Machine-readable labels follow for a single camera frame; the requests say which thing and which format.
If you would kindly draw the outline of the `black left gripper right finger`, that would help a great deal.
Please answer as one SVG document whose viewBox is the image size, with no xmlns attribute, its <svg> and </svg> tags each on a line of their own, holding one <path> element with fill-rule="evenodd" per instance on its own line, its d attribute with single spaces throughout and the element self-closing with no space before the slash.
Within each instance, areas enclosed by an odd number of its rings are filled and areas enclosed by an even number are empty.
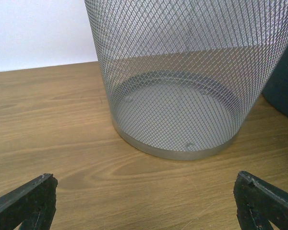
<svg viewBox="0 0 288 230">
<path fill-rule="evenodd" d="M 237 219 L 242 230 L 288 230 L 288 193 L 240 171 L 233 189 Z"/>
</svg>

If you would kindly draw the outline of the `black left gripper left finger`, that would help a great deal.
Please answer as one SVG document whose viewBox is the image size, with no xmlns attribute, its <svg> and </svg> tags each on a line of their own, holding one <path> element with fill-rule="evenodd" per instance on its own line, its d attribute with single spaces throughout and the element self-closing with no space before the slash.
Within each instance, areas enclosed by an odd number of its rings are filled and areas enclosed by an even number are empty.
<svg viewBox="0 0 288 230">
<path fill-rule="evenodd" d="M 45 173 L 0 197 L 0 230 L 49 230 L 58 180 Z"/>
</svg>

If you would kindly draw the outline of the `dark grey plastic bin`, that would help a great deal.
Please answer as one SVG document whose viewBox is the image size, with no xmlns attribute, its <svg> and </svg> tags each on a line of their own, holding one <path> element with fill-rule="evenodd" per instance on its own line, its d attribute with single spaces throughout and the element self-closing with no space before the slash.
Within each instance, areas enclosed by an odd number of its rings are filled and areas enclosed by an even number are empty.
<svg viewBox="0 0 288 230">
<path fill-rule="evenodd" d="M 262 95 L 270 105 L 288 117 L 288 46 L 267 82 Z"/>
</svg>

